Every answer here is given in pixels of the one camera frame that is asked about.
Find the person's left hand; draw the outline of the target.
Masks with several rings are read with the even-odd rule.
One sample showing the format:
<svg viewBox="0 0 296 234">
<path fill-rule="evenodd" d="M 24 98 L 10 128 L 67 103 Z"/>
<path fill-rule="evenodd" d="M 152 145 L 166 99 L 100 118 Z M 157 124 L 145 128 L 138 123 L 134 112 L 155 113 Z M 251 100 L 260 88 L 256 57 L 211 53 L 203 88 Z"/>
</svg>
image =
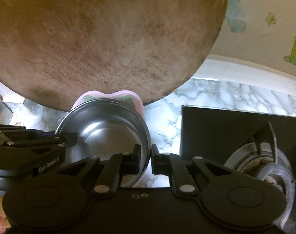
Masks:
<svg viewBox="0 0 296 234">
<path fill-rule="evenodd" d="M 0 232 L 6 231 L 6 229 L 10 227 L 11 225 L 9 224 L 7 217 L 0 216 Z"/>
</svg>

